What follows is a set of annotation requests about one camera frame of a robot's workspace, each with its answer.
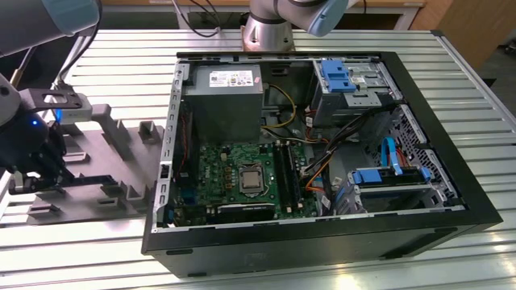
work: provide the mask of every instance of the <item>ram slot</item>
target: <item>ram slot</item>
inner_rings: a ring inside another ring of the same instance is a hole
[[[295,164],[289,145],[282,146],[282,160],[283,172],[286,177],[287,191],[290,193],[290,200],[293,208],[301,208],[301,189],[298,188],[298,178],[295,171]]]
[[[283,213],[291,212],[291,194],[287,188],[286,170],[282,158],[282,145],[274,144],[273,146],[273,158],[274,158],[274,170],[275,170],[275,183],[279,195],[281,211]]]

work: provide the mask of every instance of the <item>blue led light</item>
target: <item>blue led light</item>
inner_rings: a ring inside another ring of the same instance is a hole
[[[62,119],[62,110],[55,110],[55,121],[57,123],[61,123],[61,119]]]

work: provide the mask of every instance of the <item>cpu socket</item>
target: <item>cpu socket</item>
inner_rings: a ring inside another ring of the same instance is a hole
[[[254,198],[263,191],[263,177],[261,164],[239,167],[239,193],[246,197]]]

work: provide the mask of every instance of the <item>open computer tower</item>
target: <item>open computer tower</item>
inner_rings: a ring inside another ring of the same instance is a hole
[[[141,252],[178,277],[407,257],[501,222],[394,53],[177,58]]]

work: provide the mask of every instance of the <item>screw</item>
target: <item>screw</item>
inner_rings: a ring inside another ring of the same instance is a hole
[[[0,95],[9,95],[9,89],[5,86],[0,86]]]

